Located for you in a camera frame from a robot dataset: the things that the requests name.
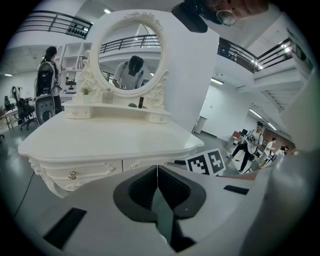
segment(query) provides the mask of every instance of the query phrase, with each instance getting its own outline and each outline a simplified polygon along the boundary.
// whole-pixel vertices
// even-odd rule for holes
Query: balcony
[[[84,19],[55,11],[34,10],[22,22],[16,33],[47,31],[86,39],[92,24]]]
[[[289,38],[257,57],[241,46],[220,37],[217,54],[241,65],[253,74],[292,58]]]

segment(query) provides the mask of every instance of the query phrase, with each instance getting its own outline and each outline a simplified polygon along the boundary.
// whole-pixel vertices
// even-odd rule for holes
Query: ceiling
[[[0,63],[0,74],[20,74],[37,71],[50,45],[21,46],[7,49]]]

